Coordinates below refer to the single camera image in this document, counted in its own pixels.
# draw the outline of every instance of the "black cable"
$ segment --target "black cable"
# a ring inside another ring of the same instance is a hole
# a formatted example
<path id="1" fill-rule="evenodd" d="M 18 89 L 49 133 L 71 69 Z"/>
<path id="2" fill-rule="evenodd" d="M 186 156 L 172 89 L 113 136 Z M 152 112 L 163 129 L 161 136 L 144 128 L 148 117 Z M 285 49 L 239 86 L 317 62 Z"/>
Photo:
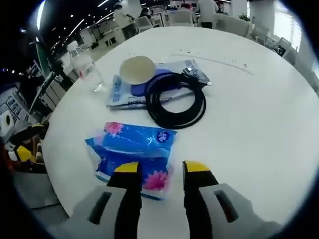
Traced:
<path id="1" fill-rule="evenodd" d="M 145 87 L 146 108 L 152 119 L 163 128 L 180 129 L 197 123 L 205 114 L 206 98 L 201 90 L 207 83 L 198 78 L 179 73 L 161 73 L 154 76 Z M 179 113 L 167 111 L 160 102 L 163 92 L 176 88 L 188 88 L 194 92 L 193 105 Z"/>

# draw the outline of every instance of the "table surface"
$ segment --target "table surface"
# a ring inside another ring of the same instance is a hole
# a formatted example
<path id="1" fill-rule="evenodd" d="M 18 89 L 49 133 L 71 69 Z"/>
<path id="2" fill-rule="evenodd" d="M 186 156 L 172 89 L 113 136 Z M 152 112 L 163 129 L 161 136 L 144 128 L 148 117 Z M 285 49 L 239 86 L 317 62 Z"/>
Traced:
<path id="1" fill-rule="evenodd" d="M 290 220 L 309 192 L 319 162 L 319 100 L 301 74 L 249 39 L 205 28 L 161 27 L 131 38 L 96 62 L 109 89 L 122 61 L 135 55 L 154 62 L 195 59 L 212 82 L 204 88 L 203 119 L 178 131 L 169 198 L 143 198 L 139 238 L 188 238 L 184 160 L 206 164 L 220 183 L 251 200 L 264 220 Z M 187 109 L 192 101 L 189 97 L 167 108 Z M 68 215 L 96 186 L 105 185 L 94 175 L 84 139 L 108 121 L 156 126 L 145 110 L 110 111 L 81 80 L 50 118 L 44 161 Z"/>

